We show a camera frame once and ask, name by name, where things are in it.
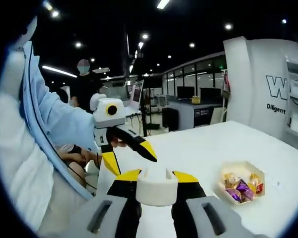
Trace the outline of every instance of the black shirt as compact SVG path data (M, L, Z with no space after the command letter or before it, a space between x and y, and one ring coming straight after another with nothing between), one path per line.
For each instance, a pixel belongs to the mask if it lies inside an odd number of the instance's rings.
M71 97L77 97L78 106L90 113L90 98L98 93L102 86L103 83L93 72L85 76L79 75L70 86Z

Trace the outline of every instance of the wall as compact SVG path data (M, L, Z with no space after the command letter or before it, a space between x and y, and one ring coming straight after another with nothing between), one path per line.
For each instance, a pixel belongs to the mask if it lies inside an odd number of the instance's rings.
M231 85L227 119L282 139L288 93L286 60L298 62L298 43L239 37L224 41L224 48Z

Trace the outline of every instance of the glass wall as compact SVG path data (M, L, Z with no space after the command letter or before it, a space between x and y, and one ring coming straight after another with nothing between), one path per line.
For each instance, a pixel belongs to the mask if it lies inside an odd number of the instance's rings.
M225 69L225 55L178 68L163 76L163 94L176 96L178 86L194 87L197 96L200 96L200 88L222 88Z

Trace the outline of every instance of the office floor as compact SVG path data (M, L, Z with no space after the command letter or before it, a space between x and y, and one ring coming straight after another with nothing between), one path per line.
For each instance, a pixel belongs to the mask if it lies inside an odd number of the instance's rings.
M139 133L141 136L144 135L142 116L127 118L128 124L133 128L133 130ZM155 124L160 124L159 130L148 130L147 134L149 135L160 135L168 133L168 130L162 127L162 114L153 114L151 115L151 122ZM150 116L147 116L147 123L150 123Z

